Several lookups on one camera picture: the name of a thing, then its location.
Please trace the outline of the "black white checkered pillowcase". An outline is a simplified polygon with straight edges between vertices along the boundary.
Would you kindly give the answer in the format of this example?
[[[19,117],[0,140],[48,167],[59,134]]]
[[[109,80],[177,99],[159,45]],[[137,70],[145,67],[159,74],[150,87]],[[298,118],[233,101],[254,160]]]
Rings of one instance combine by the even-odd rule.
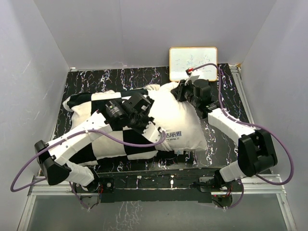
[[[100,110],[111,99],[121,99],[121,102],[125,102],[131,98],[131,96],[140,93],[145,98],[154,100],[150,95],[150,91],[146,89],[129,90],[123,92],[115,92],[113,90],[90,93],[83,92],[69,96],[64,102],[63,107],[65,110],[72,112],[72,125],[71,129],[82,124],[86,119]],[[159,152],[171,151],[171,147],[167,141],[162,142],[159,145],[151,147],[135,147],[127,146],[118,143],[102,134],[91,133],[95,136],[95,140],[79,150],[74,154],[70,161],[82,166],[97,165],[107,158],[126,157],[128,160],[138,159],[151,159],[155,157]],[[110,136],[115,139],[127,143],[133,144],[150,144],[143,135],[137,133],[131,128],[115,126],[113,132],[109,133]]]

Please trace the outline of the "white pillow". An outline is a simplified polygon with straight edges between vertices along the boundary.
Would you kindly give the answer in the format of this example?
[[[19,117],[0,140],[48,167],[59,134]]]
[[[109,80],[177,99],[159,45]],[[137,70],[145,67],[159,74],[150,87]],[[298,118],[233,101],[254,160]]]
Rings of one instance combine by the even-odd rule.
[[[143,87],[154,100],[149,116],[154,118],[157,127],[166,131],[165,141],[155,148],[166,152],[206,150],[207,142],[194,107],[187,101],[178,102],[171,93],[177,86],[178,82],[170,82]]]

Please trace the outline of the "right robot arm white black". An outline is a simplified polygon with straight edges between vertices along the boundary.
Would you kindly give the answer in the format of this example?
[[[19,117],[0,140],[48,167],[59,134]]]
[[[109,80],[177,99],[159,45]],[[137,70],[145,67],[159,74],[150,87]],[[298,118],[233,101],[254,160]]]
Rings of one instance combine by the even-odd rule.
[[[241,125],[234,117],[225,115],[225,110],[213,101],[207,80],[181,80],[171,94],[178,102],[190,103],[200,119],[207,119],[209,125],[219,129],[238,146],[236,161],[215,171],[213,178],[206,182],[197,181],[195,185],[225,191],[231,187],[232,181],[255,176],[277,165],[270,133]]]

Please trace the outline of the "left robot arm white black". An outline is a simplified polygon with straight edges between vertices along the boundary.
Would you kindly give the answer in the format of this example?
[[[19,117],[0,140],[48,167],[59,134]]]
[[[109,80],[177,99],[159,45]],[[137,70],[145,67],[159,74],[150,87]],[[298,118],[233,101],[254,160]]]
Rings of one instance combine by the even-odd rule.
[[[129,99],[110,99],[103,103],[89,118],[63,136],[35,144],[37,161],[49,185],[69,181],[82,185],[87,191],[99,188],[96,173],[70,161],[70,158],[101,136],[121,143],[111,137],[116,128],[128,127],[147,140],[147,144],[123,141],[126,146],[145,148],[158,144],[161,138],[159,130],[149,116],[154,100],[149,96],[134,93]]]

